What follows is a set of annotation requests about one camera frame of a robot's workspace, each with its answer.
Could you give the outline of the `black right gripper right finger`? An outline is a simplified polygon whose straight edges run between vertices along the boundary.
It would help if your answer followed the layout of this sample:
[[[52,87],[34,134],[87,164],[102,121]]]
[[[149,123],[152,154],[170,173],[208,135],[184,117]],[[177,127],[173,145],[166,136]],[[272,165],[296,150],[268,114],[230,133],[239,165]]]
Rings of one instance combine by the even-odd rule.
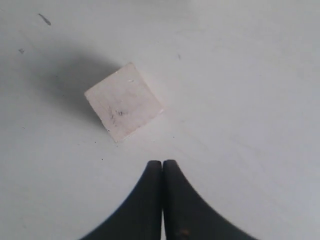
[[[163,214],[168,240],[253,240],[195,191],[175,160],[163,162]]]

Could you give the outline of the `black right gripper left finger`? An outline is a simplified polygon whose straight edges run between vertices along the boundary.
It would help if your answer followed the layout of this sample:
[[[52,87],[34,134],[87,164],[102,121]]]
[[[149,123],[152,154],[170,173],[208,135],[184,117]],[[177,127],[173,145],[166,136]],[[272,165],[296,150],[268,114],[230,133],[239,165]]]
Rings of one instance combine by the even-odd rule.
[[[147,163],[134,189],[84,240],[159,240],[162,231],[162,163]]]

